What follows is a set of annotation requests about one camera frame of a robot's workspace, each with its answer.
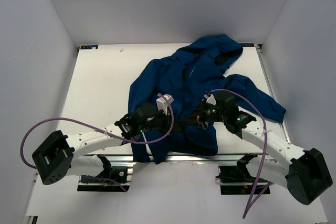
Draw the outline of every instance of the gray wall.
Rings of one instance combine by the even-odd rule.
[[[51,0],[76,46],[192,42],[226,33],[264,42],[286,0]]]
[[[336,0],[287,0],[263,49],[291,140],[319,149],[336,183]],[[336,223],[336,186],[321,200]]]
[[[1,223],[21,223],[35,170],[20,160],[25,132],[59,115],[76,49],[50,0],[0,0],[0,211]],[[28,139],[32,151],[55,125]]]

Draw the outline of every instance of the navy blue shirt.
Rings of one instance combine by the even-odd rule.
[[[129,112],[145,102],[156,105],[157,94],[170,94],[174,98],[172,109],[175,120],[184,119],[197,107],[203,95],[213,89],[228,89],[247,98],[264,117],[282,122],[285,109],[272,97],[263,93],[246,76],[223,76],[229,66],[239,58],[243,48],[226,35],[203,37],[173,55],[154,59],[133,82],[129,94]],[[253,109],[236,97],[242,108]],[[161,131],[146,132],[147,141],[161,137]],[[218,151],[213,123],[206,130],[184,126],[183,130],[149,145],[156,163],[165,160],[168,152],[195,155],[216,155]],[[149,162],[145,145],[132,144],[133,160]]]

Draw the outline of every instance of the cable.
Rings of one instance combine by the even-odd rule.
[[[265,156],[266,156],[266,149],[267,149],[267,127],[266,127],[266,120],[263,117],[263,115],[260,113],[260,111],[250,101],[248,101],[242,95],[237,94],[236,92],[233,92],[233,91],[227,90],[227,89],[214,89],[211,92],[216,92],[216,91],[228,91],[231,94],[234,94],[234,95],[238,96],[239,98],[242,98],[244,101],[246,101],[257,112],[257,114],[260,116],[260,118],[261,118],[261,120],[263,122],[263,125],[264,125],[264,133],[265,133],[264,134],[264,138],[265,138],[265,141],[264,141],[264,148],[262,149],[263,153],[261,155],[261,160],[260,160],[260,165],[259,165],[259,168],[258,168],[257,176],[256,176],[256,179],[254,180],[252,191],[251,191],[250,196],[249,196],[249,198],[247,200],[247,204],[246,204],[246,207],[245,207],[245,210],[244,210],[243,219],[245,219],[245,217],[246,217],[249,209],[252,207],[252,205],[264,193],[264,191],[270,186],[269,184],[267,184],[265,186],[265,188],[260,192],[260,194],[253,200],[253,195],[254,195],[254,192],[256,191],[257,184],[258,184],[258,181],[259,181],[259,178],[260,178],[261,170],[263,168],[264,161],[265,161]]]
[[[116,182],[112,178],[99,178],[99,177],[93,177],[93,176],[89,176],[89,175],[82,175],[82,177],[84,177],[84,178],[90,178],[90,179],[97,179],[97,180],[111,181],[112,183],[115,183],[116,185],[118,185],[124,192],[127,192],[127,190],[119,182]]]
[[[87,124],[87,123],[83,123],[81,121],[78,121],[78,120],[75,120],[75,119],[71,119],[71,118],[49,118],[49,119],[45,119],[43,121],[40,121],[38,122],[37,124],[35,124],[33,127],[31,127],[27,133],[25,134],[25,136],[23,137],[22,139],[22,142],[21,142],[21,146],[20,146],[20,157],[23,161],[23,163],[25,163],[27,166],[29,166],[30,168],[33,168],[33,169],[36,169],[36,166],[30,164],[25,156],[24,156],[24,153],[23,153],[23,148],[24,148],[24,145],[25,145],[25,142],[28,138],[28,135],[33,131],[33,129],[35,129],[36,127],[40,126],[41,124],[44,124],[46,122],[50,122],[50,121],[69,121],[69,122],[73,122],[73,123],[77,123],[77,124],[80,124],[80,125],[83,125],[83,126],[86,126],[88,128],[91,128],[99,133],[102,133],[102,134],[108,134],[110,137],[113,137],[113,138],[117,138],[117,139],[120,139],[120,140],[123,140],[125,142],[128,142],[128,143],[132,143],[132,144],[153,144],[153,143],[156,143],[158,141],[161,141],[163,140],[164,138],[166,138],[170,132],[172,131],[173,129],[173,126],[174,126],[174,113],[173,113],[173,109],[172,109],[172,106],[170,105],[169,101],[166,99],[166,97],[164,97],[162,94],[158,94],[157,95],[158,97],[162,97],[164,99],[164,101],[168,104],[168,107],[170,109],[170,113],[171,113],[171,117],[172,117],[172,123],[170,125],[170,128],[169,130],[167,131],[166,134],[164,134],[163,136],[161,136],[160,138],[158,139],[155,139],[155,140],[152,140],[152,141],[149,141],[149,142],[137,142],[137,141],[133,141],[133,140],[129,140],[129,139],[125,139],[123,137],[120,137],[120,136],[117,136],[117,135],[114,135],[110,132],[105,132],[105,130],[102,130],[100,128],[97,128],[95,126],[92,126],[90,124]]]

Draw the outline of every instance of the white table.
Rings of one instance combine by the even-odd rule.
[[[62,116],[101,128],[119,120],[127,113],[130,85],[147,63],[154,58],[170,56],[176,49],[186,45],[188,44],[99,45],[98,49],[79,50]],[[225,75],[233,73],[250,77],[259,89],[269,94],[267,82],[254,47],[245,47],[242,56],[227,70]],[[274,133],[286,138],[279,123],[267,121],[267,126]],[[271,189],[271,195],[261,197],[249,213],[250,218],[243,222],[241,215],[247,196],[221,196],[219,185],[214,184],[215,181],[212,179],[212,177],[218,175],[218,168],[216,164],[211,164],[211,162],[215,161],[216,163],[219,159],[230,162],[239,159],[245,153],[261,153],[261,150],[228,133],[222,124],[217,123],[215,127],[218,141],[217,156],[203,158],[169,153],[169,161],[198,161],[201,168],[197,168],[196,173],[201,170],[204,172],[204,176],[211,177],[206,182],[198,179],[197,183],[193,183],[197,190],[194,189],[194,191],[188,191],[188,193],[176,191],[176,187],[171,188],[170,184],[164,185],[165,180],[160,180],[158,184],[151,185],[151,188],[139,187],[141,182],[133,180],[130,188],[135,183],[134,187],[137,189],[129,191],[125,196],[125,194],[120,193],[77,192],[78,178],[74,176],[65,177],[50,186],[44,186],[38,177],[27,215],[39,216],[37,224],[93,223],[92,215],[94,215],[95,221],[108,221],[107,223],[133,223],[134,220],[138,220],[139,223],[171,223],[172,221],[176,223],[213,223],[215,220],[217,222],[226,222],[227,220],[231,223],[255,224],[326,221],[319,199],[306,207],[296,202],[285,189],[274,186]],[[59,123],[58,128],[64,134],[89,131],[83,126],[64,121]],[[132,150],[130,144],[106,148],[96,153],[109,154],[112,163],[128,162],[129,166],[134,164],[131,162]],[[156,178],[158,174],[162,178],[168,176],[170,170],[174,171],[170,176],[180,174],[182,177],[186,173],[186,169],[189,169],[188,171],[192,170],[192,168],[190,170],[190,167],[186,168],[182,163],[178,163],[172,164],[174,166],[161,174],[166,169],[166,165],[167,163],[148,168],[146,172],[149,174],[148,176],[153,178]],[[182,183],[176,185],[178,188],[186,186],[180,179],[177,179],[176,183]],[[200,198],[199,186],[203,190],[206,186],[210,192],[209,194],[207,190],[201,192],[206,203],[202,201],[202,197]],[[171,193],[161,195],[165,188],[170,188]],[[181,194],[183,194],[182,198],[196,197],[199,198],[200,202],[193,205],[193,208],[189,208],[179,198]],[[157,201],[160,200],[160,197],[164,197],[164,201],[160,202],[160,207],[152,205],[153,211],[151,211],[150,206],[142,204],[143,200],[148,197],[149,202],[152,200],[154,205],[158,204]],[[136,218],[129,216],[132,215],[134,207],[137,208],[137,214],[141,209],[141,214]],[[207,217],[191,217],[195,212],[202,212],[204,215],[211,216],[208,216],[209,219]]]

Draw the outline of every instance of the blue garment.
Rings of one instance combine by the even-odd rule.
[[[145,102],[156,105],[158,93],[170,94],[174,98],[172,109],[178,121],[196,109],[207,91],[228,89],[247,98],[266,118],[282,122],[286,110],[269,95],[258,90],[248,77],[239,74],[223,76],[242,52],[240,44],[221,35],[200,38],[169,57],[152,60],[131,85],[129,112],[134,112]],[[237,97],[236,100],[242,108],[253,111],[244,100]],[[147,141],[162,135],[160,131],[146,132]],[[156,163],[163,161],[170,151],[195,155],[216,155],[218,151],[213,123],[206,130],[184,126],[184,130],[149,147]],[[132,150],[134,161],[150,161],[144,145],[132,144]]]

